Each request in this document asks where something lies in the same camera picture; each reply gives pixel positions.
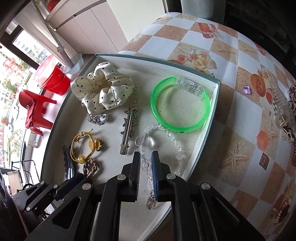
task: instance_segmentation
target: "tablecloth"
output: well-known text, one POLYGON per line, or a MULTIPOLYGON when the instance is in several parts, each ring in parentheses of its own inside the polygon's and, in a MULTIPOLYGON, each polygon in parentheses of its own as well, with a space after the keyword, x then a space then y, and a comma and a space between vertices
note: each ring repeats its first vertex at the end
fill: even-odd
POLYGON ((295 208, 296 167, 294 146, 282 140, 275 125, 270 83, 288 97, 293 76, 241 33, 175 12, 143 29, 119 53, 168 60, 221 81, 214 121, 191 181, 213 185, 266 239, 274 240, 295 208), (242 91, 245 85, 251 95, 242 91))

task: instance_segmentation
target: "mop bucket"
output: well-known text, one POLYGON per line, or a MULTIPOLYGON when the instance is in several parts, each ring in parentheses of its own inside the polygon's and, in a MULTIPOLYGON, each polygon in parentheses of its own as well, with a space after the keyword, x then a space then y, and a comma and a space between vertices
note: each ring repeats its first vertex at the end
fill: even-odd
POLYGON ((40 88, 51 91, 58 95, 63 95, 68 90, 70 82, 70 79, 56 65, 52 71, 52 74, 48 77, 44 84, 40 86, 40 88))

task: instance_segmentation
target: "metal screw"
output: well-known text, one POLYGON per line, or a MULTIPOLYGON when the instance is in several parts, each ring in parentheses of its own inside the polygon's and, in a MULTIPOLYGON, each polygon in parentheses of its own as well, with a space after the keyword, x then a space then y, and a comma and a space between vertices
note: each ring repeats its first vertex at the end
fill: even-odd
POLYGON ((211 185, 208 184, 208 183, 202 183, 200 186, 201 186, 202 189, 204 189, 204 190, 209 190, 209 189, 211 188, 211 185))
POLYGON ((124 174, 119 174, 117 176, 117 179, 120 180, 120 181, 122 181, 122 180, 126 179, 126 176, 124 174))
POLYGON ((173 180, 175 178, 176 178, 176 175, 175 174, 173 174, 173 173, 167 174, 167 179, 173 180))
POLYGON ((82 189, 83 190, 89 190, 91 188, 91 184, 90 183, 84 183, 83 185, 82 185, 82 189))

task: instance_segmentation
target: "purple gem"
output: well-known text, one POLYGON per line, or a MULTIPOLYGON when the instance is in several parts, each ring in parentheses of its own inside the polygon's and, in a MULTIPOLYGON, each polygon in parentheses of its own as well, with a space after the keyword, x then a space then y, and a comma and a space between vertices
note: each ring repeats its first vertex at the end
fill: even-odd
POLYGON ((243 91, 244 94, 246 94, 246 95, 250 95, 250 94, 251 94, 251 89, 250 89, 250 86, 248 86, 248 85, 245 85, 245 86, 242 88, 242 91, 243 91))

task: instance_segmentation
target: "red plastic chair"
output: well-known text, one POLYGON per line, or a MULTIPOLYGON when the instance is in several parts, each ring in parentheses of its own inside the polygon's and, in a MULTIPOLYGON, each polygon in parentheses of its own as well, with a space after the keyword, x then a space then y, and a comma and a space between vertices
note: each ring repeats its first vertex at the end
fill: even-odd
POLYGON ((31 106, 33 109, 29 109, 32 112, 31 116, 27 116, 27 118, 31 118, 30 126, 26 125, 26 128, 30 129, 32 132, 42 135, 43 133, 37 127, 44 127, 47 129, 51 129, 53 123, 44 119, 42 114, 45 113, 46 108, 43 107, 44 102, 49 102, 56 104, 56 100, 52 100, 42 95, 37 95, 28 90, 22 90, 19 95, 19 102, 20 104, 27 109, 28 106, 31 106))

